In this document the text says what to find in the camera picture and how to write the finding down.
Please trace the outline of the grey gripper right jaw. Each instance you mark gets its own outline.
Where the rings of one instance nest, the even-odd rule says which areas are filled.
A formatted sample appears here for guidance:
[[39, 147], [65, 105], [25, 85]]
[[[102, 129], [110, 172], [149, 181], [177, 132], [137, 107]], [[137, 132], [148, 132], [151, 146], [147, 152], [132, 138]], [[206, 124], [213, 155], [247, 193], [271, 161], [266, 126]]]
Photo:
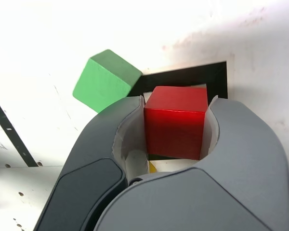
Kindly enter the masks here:
[[237, 101], [218, 98], [207, 114], [210, 153], [125, 189], [97, 231], [289, 231], [289, 166], [276, 134]]

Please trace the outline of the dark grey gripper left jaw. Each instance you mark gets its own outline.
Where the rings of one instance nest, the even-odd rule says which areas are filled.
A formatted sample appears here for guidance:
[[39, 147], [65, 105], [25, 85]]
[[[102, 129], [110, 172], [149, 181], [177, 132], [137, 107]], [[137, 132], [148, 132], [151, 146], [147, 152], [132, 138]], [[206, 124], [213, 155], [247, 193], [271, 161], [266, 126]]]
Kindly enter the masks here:
[[142, 96], [126, 97], [80, 133], [36, 223], [37, 231], [92, 231], [130, 181], [149, 173]]

